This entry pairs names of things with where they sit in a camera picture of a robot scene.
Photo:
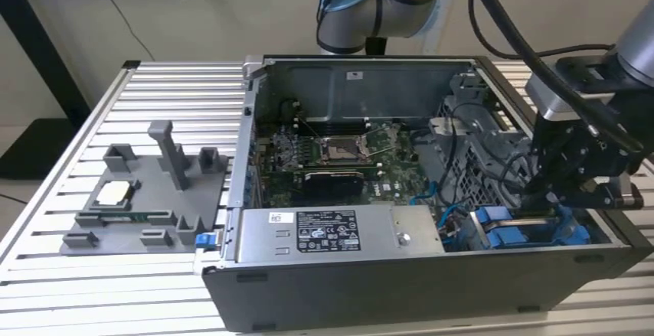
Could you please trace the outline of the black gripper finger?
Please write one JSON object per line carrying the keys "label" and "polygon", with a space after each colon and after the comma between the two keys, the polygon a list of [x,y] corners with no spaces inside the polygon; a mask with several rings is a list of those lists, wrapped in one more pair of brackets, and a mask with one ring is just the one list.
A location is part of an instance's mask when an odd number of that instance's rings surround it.
{"label": "black gripper finger", "polygon": [[551,193],[552,177],[549,173],[537,173],[525,184],[520,192],[521,210],[547,210],[553,203],[547,195]]}
{"label": "black gripper finger", "polygon": [[643,196],[628,175],[610,177],[606,182],[588,180],[560,194],[560,203],[582,209],[642,209]]}

